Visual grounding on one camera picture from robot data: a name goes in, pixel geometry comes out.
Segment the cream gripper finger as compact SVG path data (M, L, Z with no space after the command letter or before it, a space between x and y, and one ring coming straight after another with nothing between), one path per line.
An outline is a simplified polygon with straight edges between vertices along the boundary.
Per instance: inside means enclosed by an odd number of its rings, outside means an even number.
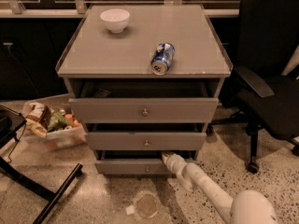
M171 151L163 151L162 152L162 160L164 163L167 163L168 159L173 156L174 153Z

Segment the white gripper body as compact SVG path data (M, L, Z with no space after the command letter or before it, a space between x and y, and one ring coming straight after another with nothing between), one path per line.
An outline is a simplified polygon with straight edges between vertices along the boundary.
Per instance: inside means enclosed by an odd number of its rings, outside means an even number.
M171 173L175 175L181 175L183 169L187 165L187 162L181 156L174 153L174 155L168 159L165 165Z

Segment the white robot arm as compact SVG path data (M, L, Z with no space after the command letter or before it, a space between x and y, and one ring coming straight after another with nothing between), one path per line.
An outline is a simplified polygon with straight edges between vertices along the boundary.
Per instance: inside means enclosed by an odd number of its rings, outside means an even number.
M183 188L199 188L206 195L225 224L278 224L273 205L262 193L246 189L232 197L198 165L178 154L163 151L162 160Z

